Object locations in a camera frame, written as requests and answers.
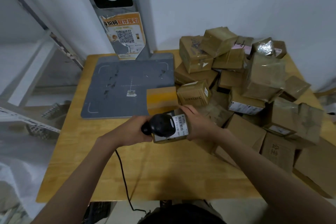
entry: person's right arm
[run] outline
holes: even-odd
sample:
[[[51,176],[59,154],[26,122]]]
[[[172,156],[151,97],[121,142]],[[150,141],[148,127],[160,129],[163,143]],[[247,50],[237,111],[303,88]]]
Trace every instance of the person's right arm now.
[[[269,205],[294,222],[336,223],[336,208],[315,191],[242,143],[228,129],[203,117],[193,106],[180,108],[191,123],[188,139],[211,140],[221,146]]]

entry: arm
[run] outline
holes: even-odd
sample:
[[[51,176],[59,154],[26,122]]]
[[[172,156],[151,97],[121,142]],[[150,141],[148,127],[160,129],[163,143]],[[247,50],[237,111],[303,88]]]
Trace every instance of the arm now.
[[[31,224],[81,223],[103,169],[115,150],[120,146],[152,141],[151,136],[141,132],[141,126],[148,119],[146,116],[133,116],[98,137],[84,160]]]
[[[220,145],[241,168],[265,201],[298,223],[335,223],[336,208],[315,191],[219,128],[190,105],[181,106],[191,123],[189,140],[202,138]]]

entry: gray mat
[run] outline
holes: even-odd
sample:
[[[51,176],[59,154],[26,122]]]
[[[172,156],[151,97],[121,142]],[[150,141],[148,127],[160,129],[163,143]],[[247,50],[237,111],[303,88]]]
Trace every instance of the gray mat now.
[[[123,60],[117,56],[97,61],[82,108],[82,118],[121,118],[148,115],[146,90],[174,86],[172,53],[149,60]]]

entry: table top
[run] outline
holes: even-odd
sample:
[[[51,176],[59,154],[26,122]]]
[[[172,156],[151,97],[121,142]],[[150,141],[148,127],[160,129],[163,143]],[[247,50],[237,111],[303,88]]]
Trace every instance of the table top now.
[[[181,63],[178,50],[172,52],[174,65]],[[80,113],[99,57],[87,57],[76,93],[38,193],[37,202],[47,202],[82,162],[97,137],[127,119],[84,120]],[[302,78],[289,55],[286,71]],[[297,103],[322,109],[313,92],[307,90]],[[325,114],[321,136],[336,145],[336,129]],[[208,154],[195,142],[141,143],[118,149],[132,200],[215,199],[260,197],[242,171]],[[120,164],[115,154],[108,161],[92,201],[126,200]]]

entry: black barcode scanner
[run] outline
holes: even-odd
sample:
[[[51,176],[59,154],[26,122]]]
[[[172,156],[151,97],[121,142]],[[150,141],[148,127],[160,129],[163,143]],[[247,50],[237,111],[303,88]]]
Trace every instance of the black barcode scanner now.
[[[175,134],[176,128],[173,118],[169,114],[159,113],[146,121],[141,127],[145,135],[155,134],[161,137],[169,137]]]

